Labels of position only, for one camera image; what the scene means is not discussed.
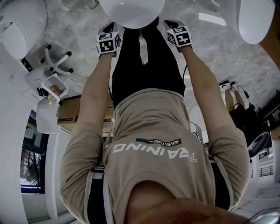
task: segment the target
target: gray floor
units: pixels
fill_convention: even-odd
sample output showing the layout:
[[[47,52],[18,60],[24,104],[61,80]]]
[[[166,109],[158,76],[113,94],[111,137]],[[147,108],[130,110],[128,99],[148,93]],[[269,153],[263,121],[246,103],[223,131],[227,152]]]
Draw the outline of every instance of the gray floor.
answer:
[[[67,77],[84,84],[99,57],[95,36],[99,28],[109,22],[109,18],[100,6],[90,9],[87,6],[89,0],[45,1],[49,18],[47,29],[26,58],[32,66],[36,66],[44,56],[44,48],[48,44],[53,46],[50,51],[53,59],[58,59],[70,50],[73,55],[63,66],[73,68],[74,73]],[[160,21],[183,21],[192,33],[194,51],[210,67],[218,81],[235,81],[248,92],[251,103],[260,107],[265,105],[274,96],[275,90],[280,89],[278,68],[259,45],[245,43],[228,27],[199,20],[199,12],[217,15],[210,0],[166,0]],[[158,28],[165,37],[161,22]],[[147,62],[145,41],[141,39],[140,44],[142,59]],[[186,65],[183,55],[174,46],[170,47],[183,73]],[[116,62],[117,58],[113,59],[112,72]],[[70,89],[68,96],[82,92],[81,84],[64,81]],[[185,80],[185,84],[185,102],[191,107],[196,101],[190,81]]]

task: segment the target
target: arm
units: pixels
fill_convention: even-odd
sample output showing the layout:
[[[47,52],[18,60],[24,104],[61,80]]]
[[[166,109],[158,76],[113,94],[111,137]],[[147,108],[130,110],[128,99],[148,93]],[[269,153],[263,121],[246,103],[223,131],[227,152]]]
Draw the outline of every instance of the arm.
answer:
[[[81,222],[87,176],[100,163],[102,124],[108,99],[112,53],[101,56],[80,100],[80,113],[60,166],[60,198]]]
[[[236,204],[242,197],[249,178],[249,154],[245,136],[235,127],[223,102],[219,84],[210,69],[190,47],[182,47],[181,51],[205,121],[210,153],[223,164],[231,181]]]
[[[214,74],[189,46],[182,47],[181,51],[188,65],[194,95],[201,109],[208,136],[220,127],[235,127]]]

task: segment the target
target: beige t-shirt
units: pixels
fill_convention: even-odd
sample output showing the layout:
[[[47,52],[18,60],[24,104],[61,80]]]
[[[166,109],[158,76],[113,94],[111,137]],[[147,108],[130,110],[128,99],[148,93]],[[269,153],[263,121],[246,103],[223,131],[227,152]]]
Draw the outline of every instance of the beige t-shirt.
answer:
[[[225,126],[209,136],[211,154],[217,156],[228,174],[237,203],[248,182],[249,155],[241,130]],[[155,181],[175,197],[197,199],[215,205],[214,174],[199,139],[189,130],[180,95],[147,89],[139,91],[115,110],[113,142],[102,152],[102,133],[92,123],[79,123],[73,130],[61,165],[61,199],[81,222],[84,193],[90,169],[103,153],[112,211],[122,224],[133,187]]]

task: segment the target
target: glove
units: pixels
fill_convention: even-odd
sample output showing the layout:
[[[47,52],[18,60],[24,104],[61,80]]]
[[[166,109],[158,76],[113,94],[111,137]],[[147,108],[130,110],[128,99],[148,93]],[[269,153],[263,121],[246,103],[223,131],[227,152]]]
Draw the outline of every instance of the glove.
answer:
[[[179,52],[180,47],[191,47],[191,44],[193,43],[192,35],[187,26],[177,20],[164,20],[163,24],[167,32],[168,41],[171,44],[174,44]]]
[[[115,52],[121,45],[118,27],[116,23],[109,23],[102,27],[96,35],[96,48],[100,54]]]

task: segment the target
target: window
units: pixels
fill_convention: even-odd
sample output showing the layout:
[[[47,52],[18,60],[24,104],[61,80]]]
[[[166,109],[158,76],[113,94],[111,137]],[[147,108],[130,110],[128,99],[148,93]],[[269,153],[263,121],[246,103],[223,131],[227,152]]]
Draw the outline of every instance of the window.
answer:
[[[31,111],[21,151],[21,193],[45,193],[45,161],[49,135],[37,132],[36,113]]]

